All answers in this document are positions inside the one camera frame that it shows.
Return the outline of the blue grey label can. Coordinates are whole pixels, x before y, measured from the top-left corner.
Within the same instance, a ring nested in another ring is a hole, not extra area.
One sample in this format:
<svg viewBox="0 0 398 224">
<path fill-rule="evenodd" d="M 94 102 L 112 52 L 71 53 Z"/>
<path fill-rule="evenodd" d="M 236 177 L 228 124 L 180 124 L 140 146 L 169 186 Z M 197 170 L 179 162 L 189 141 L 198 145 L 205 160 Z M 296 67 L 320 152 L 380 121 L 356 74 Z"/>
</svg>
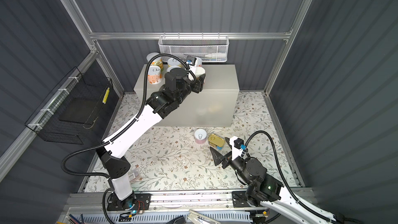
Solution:
<svg viewBox="0 0 398 224">
<path fill-rule="evenodd" d="M 177 66 L 177 65 L 169 66 L 168 69 L 166 70 L 166 72 L 168 73 L 175 68 L 180 68 L 180 66 Z"/>
</svg>

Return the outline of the orange can plain lid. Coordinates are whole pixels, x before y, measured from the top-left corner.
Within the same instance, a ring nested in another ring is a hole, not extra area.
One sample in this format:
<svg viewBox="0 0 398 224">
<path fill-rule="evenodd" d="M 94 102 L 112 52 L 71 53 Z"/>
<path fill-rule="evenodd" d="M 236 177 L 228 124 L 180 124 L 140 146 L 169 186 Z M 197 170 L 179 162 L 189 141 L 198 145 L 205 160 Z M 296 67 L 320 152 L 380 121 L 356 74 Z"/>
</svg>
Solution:
<svg viewBox="0 0 398 224">
<path fill-rule="evenodd" d="M 200 79 L 200 76 L 205 75 L 206 71 L 203 67 L 199 66 L 199 67 L 191 67 L 191 70 L 188 72 L 188 79 L 193 82 L 193 76 L 191 74 L 191 72 L 195 75 L 196 80 Z"/>
</svg>

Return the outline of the orange peach label can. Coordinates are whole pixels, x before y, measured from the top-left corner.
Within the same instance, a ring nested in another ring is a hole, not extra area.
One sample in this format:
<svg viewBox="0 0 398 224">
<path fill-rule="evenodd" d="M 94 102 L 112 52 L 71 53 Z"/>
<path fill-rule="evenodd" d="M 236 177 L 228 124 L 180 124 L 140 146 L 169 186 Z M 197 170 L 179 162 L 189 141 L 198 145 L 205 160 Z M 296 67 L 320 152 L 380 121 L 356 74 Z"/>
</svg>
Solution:
<svg viewBox="0 0 398 224">
<path fill-rule="evenodd" d="M 162 75 L 161 68 L 156 65 L 151 65 L 149 67 L 147 79 L 148 79 L 148 82 L 152 85 L 161 83 L 163 81 L 163 75 Z"/>
</svg>

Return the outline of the yellow label can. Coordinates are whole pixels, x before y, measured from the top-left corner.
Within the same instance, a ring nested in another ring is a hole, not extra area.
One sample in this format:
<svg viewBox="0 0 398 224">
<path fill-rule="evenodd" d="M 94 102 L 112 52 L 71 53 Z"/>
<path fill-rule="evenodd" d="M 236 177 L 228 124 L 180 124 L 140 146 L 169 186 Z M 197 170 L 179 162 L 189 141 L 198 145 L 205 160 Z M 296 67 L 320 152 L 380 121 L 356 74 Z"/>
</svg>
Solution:
<svg viewBox="0 0 398 224">
<path fill-rule="evenodd" d="M 169 58 L 167 61 L 167 64 L 169 67 L 171 66 L 178 66 L 178 67 L 182 67 L 182 63 L 179 62 L 177 59 L 175 58 Z"/>
</svg>

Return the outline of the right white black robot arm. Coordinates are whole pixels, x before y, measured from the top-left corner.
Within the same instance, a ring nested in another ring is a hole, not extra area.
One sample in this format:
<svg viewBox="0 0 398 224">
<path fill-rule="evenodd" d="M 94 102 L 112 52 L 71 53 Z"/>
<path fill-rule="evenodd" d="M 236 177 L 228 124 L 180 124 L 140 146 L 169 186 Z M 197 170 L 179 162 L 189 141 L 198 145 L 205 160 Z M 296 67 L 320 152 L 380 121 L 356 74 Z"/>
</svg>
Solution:
<svg viewBox="0 0 398 224">
<path fill-rule="evenodd" d="M 243 140 L 232 137 L 228 140 L 231 151 L 221 154 L 210 147 L 215 166 L 232 168 L 237 179 L 247 188 L 244 199 L 249 205 L 275 210 L 297 224 L 337 224 L 338 218 L 305 201 L 288 189 L 283 182 L 270 174 L 262 163 L 246 154 Z"/>
</svg>

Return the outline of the green orange label can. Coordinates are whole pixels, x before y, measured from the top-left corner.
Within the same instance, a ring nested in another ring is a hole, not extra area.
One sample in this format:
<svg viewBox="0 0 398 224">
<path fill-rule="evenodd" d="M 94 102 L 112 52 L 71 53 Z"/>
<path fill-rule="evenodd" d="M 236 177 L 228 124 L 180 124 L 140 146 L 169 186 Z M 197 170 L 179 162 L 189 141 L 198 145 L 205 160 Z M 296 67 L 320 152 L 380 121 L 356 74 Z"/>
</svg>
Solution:
<svg viewBox="0 0 398 224">
<path fill-rule="evenodd" d="M 151 66 L 158 66 L 161 70 L 161 72 L 164 71 L 164 65 L 163 65 L 163 61 L 161 57 L 158 57 L 159 53 L 158 52 L 151 52 L 147 55 L 146 59 L 147 62 L 149 62 L 153 57 L 156 57 L 156 59 L 154 59 L 151 62 Z"/>
</svg>

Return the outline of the pink label can back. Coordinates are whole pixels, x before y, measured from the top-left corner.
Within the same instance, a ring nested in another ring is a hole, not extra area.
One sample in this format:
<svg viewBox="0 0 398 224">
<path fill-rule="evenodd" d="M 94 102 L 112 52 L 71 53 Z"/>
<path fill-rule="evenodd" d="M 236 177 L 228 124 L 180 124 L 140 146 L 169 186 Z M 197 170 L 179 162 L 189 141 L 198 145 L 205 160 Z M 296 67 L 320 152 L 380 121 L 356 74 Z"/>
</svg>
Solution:
<svg viewBox="0 0 398 224">
<path fill-rule="evenodd" d="M 207 132 L 204 129 L 197 129 L 194 132 L 194 139 L 197 144 L 204 144 L 207 140 Z"/>
</svg>

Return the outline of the pink label can front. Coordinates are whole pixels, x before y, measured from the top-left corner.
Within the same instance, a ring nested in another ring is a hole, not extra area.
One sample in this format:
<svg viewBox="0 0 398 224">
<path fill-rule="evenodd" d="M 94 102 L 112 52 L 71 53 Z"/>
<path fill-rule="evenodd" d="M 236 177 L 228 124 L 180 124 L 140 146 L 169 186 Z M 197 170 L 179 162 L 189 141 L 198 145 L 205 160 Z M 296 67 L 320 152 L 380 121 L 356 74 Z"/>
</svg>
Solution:
<svg viewBox="0 0 398 224">
<path fill-rule="evenodd" d="M 195 67 L 202 67 L 203 61 L 201 58 L 195 58 Z"/>
</svg>

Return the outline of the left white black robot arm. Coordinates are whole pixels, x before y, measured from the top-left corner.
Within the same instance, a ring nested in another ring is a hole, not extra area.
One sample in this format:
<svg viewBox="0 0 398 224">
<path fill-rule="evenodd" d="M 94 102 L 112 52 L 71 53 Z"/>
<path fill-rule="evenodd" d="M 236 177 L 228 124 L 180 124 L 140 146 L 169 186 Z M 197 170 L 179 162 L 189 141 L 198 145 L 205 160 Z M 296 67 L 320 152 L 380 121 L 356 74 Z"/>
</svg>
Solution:
<svg viewBox="0 0 398 224">
<path fill-rule="evenodd" d="M 165 74 L 165 83 L 159 91 L 144 96 L 143 109 L 132 117 L 118 131 L 104 140 L 108 143 L 96 150 L 109 175 L 111 192 L 123 202 L 134 200 L 128 172 L 131 165 L 125 158 L 127 150 L 150 128 L 178 109 L 187 96 L 200 93 L 206 74 L 191 75 L 183 68 L 174 68 Z"/>
</svg>

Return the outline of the gold sardine tin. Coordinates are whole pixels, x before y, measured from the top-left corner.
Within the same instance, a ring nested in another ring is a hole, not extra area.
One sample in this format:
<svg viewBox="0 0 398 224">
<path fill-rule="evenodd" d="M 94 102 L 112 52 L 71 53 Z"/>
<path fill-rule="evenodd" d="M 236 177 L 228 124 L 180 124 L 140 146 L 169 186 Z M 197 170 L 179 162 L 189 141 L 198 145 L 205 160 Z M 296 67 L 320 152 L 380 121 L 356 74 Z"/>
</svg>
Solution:
<svg viewBox="0 0 398 224">
<path fill-rule="evenodd" d="M 215 134 L 211 134 L 208 137 L 208 144 L 214 149 L 222 150 L 225 145 L 225 140 Z"/>
</svg>

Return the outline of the pink label can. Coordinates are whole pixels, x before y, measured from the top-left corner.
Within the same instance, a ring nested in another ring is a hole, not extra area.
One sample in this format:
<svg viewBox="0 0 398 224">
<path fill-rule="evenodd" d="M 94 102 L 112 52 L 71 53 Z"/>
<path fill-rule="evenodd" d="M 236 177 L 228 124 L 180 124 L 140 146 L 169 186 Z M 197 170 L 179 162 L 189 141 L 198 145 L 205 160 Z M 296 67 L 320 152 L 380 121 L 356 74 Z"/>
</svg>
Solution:
<svg viewBox="0 0 398 224">
<path fill-rule="evenodd" d="M 195 58 L 195 67 L 202 67 L 203 61 L 201 58 Z"/>
<path fill-rule="evenodd" d="M 197 144 L 204 144 L 207 140 L 207 132 L 204 129 L 197 129 L 194 132 L 194 139 Z"/>
</svg>

